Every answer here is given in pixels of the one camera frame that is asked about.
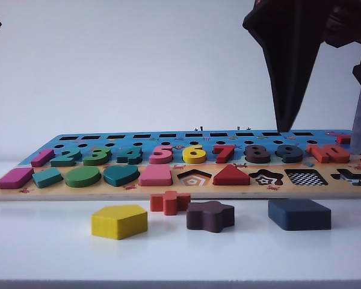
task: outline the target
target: wooden shape puzzle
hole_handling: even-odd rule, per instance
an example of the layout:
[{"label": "wooden shape puzzle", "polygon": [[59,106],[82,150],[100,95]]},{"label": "wooden shape puzzle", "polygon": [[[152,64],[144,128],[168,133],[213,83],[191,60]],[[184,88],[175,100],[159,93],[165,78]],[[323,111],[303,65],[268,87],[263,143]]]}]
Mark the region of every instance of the wooden shape puzzle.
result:
[{"label": "wooden shape puzzle", "polygon": [[249,185],[250,177],[232,164],[228,164],[214,176],[212,183],[214,185]]},{"label": "wooden shape puzzle", "polygon": [[269,170],[260,169],[256,173],[249,174],[259,185],[283,185],[283,174],[273,173]]},{"label": "wooden shape puzzle", "polygon": [[186,211],[191,202],[189,193],[177,193],[176,191],[166,191],[164,194],[150,195],[150,210],[160,212],[166,216],[176,215],[178,211]]},{"label": "wooden shape puzzle", "polygon": [[329,230],[332,228],[330,209],[309,199],[269,200],[268,215],[286,231]]},{"label": "wooden shape puzzle", "polygon": [[33,173],[31,167],[17,167],[0,179],[0,188],[21,188],[32,178]]},{"label": "wooden shape puzzle", "polygon": [[115,187],[128,184],[137,179],[140,175],[138,167],[135,165],[109,166],[104,169],[104,180]]},{"label": "wooden shape puzzle", "polygon": [[139,176],[139,185],[172,185],[170,166],[168,164],[149,164]]},{"label": "wooden shape puzzle", "polygon": [[101,177],[97,167],[76,167],[67,173],[66,184],[73,188],[83,188],[98,182]]},{"label": "wooden shape puzzle", "polygon": [[186,213],[187,229],[219,233],[225,227],[234,226],[234,207],[216,200],[189,203]]},{"label": "wooden shape puzzle", "polygon": [[91,216],[92,235],[124,239],[147,231],[147,211],[138,205],[106,206]]},{"label": "wooden shape puzzle", "polygon": [[31,160],[31,166],[42,167],[55,156],[53,149],[42,149],[39,154]]},{"label": "wooden shape puzzle", "polygon": [[48,169],[34,173],[32,178],[38,188],[45,188],[63,180],[61,173],[56,167],[49,167]]},{"label": "wooden shape puzzle", "polygon": [[348,169],[337,169],[339,173],[332,173],[333,179],[344,179],[352,185],[361,186],[361,173],[352,173]]}]

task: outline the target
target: wooden puzzle board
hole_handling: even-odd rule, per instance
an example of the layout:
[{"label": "wooden puzzle board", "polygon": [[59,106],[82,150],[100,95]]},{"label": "wooden puzzle board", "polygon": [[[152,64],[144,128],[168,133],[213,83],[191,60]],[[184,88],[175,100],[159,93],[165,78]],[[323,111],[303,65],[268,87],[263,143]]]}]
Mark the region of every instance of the wooden puzzle board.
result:
[{"label": "wooden puzzle board", "polygon": [[[172,146],[173,160],[169,163],[172,185],[169,186],[140,186],[138,179],[120,187],[114,187],[101,178],[97,183],[83,188],[69,187],[65,181],[60,181],[46,188],[38,188],[30,180],[22,188],[0,189],[0,200],[120,200],[120,199],[148,199],[151,193],[164,193],[167,190],[191,193],[192,198],[220,199],[220,198],[276,198],[302,197],[310,199],[361,198],[361,180],[336,179],[332,175],[338,174],[338,169],[348,170],[361,175],[361,156],[351,155],[348,163],[320,163],[307,152],[299,163],[286,164],[274,152],[280,145],[297,146],[305,151],[309,144],[318,146],[337,144],[338,135],[350,134],[350,131],[291,131],[278,133],[276,131],[196,131],[196,132],[126,132],[112,134],[69,134],[58,135],[46,143],[32,155],[24,159],[17,167],[31,167],[30,161],[42,149],[53,149],[56,156],[67,148],[80,148],[82,158],[91,155],[94,148],[102,146],[111,149],[109,162],[97,166],[103,176],[103,170],[109,166],[127,166],[117,163],[116,156],[121,151],[131,147],[140,147],[143,160],[138,169],[143,172],[149,163],[149,157],[157,146]],[[182,159],[182,151],[188,146],[202,145],[207,153],[207,160],[200,164],[188,164]],[[235,152],[225,164],[215,163],[217,154],[213,154],[214,145],[235,145]],[[244,149],[248,145],[262,145],[271,154],[271,161],[266,164],[255,164],[246,160]],[[349,144],[337,144],[349,150]],[[65,179],[70,170],[83,166],[82,158],[75,166],[57,167]],[[228,164],[233,164],[238,170],[246,174],[256,174],[260,169],[282,174],[282,185],[250,179],[250,185],[213,185],[212,180]],[[50,162],[43,167],[35,167],[34,171],[50,167]],[[179,177],[187,175],[191,170],[198,170],[210,174],[211,177],[189,173],[188,179]],[[319,183],[302,183],[300,177],[314,176]]]}]

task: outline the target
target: white table surface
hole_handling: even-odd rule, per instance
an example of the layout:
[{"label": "white table surface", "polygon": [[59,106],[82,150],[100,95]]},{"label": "white table surface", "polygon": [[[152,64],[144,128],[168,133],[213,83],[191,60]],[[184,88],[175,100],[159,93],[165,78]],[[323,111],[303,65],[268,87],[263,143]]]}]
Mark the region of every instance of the white table surface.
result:
[{"label": "white table surface", "polygon": [[184,212],[149,212],[148,231],[124,240],[92,236],[91,214],[148,201],[0,202],[0,288],[361,288],[361,200],[317,201],[332,230],[298,232],[268,218],[267,200],[221,201],[235,206],[235,226],[219,234],[187,230]]}]

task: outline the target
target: red triangle piece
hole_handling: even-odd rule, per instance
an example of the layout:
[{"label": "red triangle piece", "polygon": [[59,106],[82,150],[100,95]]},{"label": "red triangle piece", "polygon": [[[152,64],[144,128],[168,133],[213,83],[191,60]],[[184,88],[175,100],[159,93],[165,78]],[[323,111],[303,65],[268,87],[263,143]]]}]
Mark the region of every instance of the red triangle piece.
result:
[{"label": "red triangle piece", "polygon": [[228,164],[223,170],[217,173],[213,180],[213,185],[249,185],[248,174],[237,169],[232,164]]}]

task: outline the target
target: white wall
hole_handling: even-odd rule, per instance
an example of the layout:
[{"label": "white wall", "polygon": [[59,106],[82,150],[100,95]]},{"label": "white wall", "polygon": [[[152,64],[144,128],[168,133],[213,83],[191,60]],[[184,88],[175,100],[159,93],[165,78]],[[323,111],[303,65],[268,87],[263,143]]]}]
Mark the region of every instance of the white wall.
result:
[{"label": "white wall", "polygon": [[[275,129],[245,0],[0,0],[0,160],[62,133]],[[351,129],[361,46],[322,45],[295,129]]]}]

